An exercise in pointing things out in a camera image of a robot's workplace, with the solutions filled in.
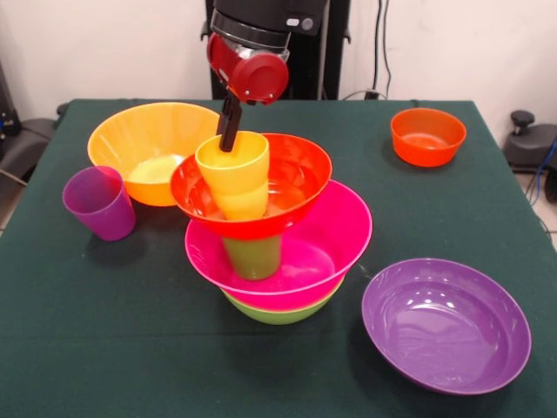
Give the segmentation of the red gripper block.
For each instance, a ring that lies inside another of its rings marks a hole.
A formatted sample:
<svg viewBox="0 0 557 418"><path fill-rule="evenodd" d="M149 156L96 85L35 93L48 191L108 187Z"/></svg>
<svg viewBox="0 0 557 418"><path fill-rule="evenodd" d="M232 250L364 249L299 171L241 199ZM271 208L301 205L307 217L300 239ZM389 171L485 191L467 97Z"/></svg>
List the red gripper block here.
<svg viewBox="0 0 557 418"><path fill-rule="evenodd" d="M219 149L231 152L242 116L240 101L269 105L284 93L289 70L289 50L256 50L234 43L217 33L209 37L207 57L211 69L233 95L227 95L219 113L216 134Z"/></svg>

